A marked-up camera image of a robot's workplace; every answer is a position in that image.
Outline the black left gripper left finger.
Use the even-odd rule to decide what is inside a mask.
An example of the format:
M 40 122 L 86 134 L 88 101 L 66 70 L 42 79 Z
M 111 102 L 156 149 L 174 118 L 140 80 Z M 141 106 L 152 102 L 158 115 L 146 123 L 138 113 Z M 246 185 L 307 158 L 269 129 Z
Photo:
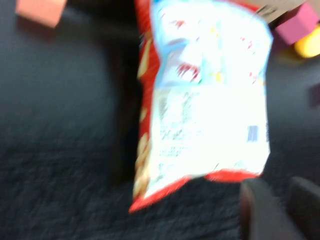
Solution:
M 240 185 L 239 200 L 243 240 L 305 239 L 264 180 L 244 180 Z

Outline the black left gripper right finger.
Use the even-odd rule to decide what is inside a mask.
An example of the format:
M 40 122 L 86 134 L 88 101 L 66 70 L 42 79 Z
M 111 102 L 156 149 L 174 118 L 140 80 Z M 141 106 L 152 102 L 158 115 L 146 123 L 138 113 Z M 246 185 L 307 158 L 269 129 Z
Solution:
M 291 178 L 286 209 L 306 239 L 320 240 L 319 185 L 302 177 Z

